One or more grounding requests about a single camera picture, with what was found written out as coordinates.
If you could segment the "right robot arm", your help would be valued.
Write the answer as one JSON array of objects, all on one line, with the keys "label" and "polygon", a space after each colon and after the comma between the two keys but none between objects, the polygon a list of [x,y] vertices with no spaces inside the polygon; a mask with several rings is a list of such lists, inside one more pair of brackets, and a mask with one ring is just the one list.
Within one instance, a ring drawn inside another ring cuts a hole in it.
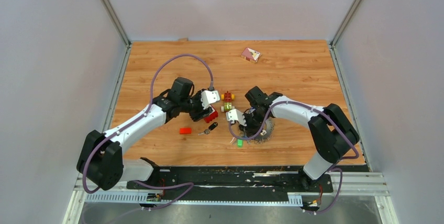
[{"label": "right robot arm", "polygon": [[303,166],[299,176],[303,190],[310,192],[318,187],[320,177],[339,161],[347,159],[349,150],[354,152],[353,159],[359,157],[355,145],[360,136],[338,105],[313,106],[278,92],[268,95],[257,86],[245,97],[251,107],[250,111],[243,113],[244,122],[239,125],[245,137],[259,136],[269,118],[286,119],[310,131],[316,152]]}]

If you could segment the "key with black tag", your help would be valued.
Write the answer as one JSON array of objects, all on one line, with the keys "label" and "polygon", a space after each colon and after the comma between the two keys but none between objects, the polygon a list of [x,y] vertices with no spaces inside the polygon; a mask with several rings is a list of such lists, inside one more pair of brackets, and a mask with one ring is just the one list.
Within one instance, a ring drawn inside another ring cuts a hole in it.
[{"label": "key with black tag", "polygon": [[218,122],[214,122],[211,125],[208,126],[207,129],[205,129],[203,132],[200,132],[198,135],[208,135],[218,126]]}]

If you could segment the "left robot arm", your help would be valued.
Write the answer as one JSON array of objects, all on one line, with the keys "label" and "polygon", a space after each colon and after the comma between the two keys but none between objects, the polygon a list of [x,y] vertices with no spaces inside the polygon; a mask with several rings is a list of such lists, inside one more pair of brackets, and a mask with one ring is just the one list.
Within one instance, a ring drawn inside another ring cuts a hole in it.
[{"label": "left robot arm", "polygon": [[76,169],[84,180],[90,180],[106,191],[119,182],[140,181],[146,188],[160,184],[160,174],[154,163],[140,158],[125,160],[123,155],[152,130],[168,123],[181,113],[196,122],[213,112],[212,104],[220,100],[214,88],[194,91],[194,83],[184,77],[174,80],[139,113],[123,124],[105,132],[93,130],[87,134]]}]

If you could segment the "green key tag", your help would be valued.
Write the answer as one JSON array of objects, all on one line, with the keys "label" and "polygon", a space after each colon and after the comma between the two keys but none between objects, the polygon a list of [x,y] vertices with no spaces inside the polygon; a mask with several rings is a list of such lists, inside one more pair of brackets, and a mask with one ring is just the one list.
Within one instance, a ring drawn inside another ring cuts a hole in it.
[{"label": "green key tag", "polygon": [[238,139],[237,140],[237,146],[240,147],[240,148],[243,147],[243,140]]}]

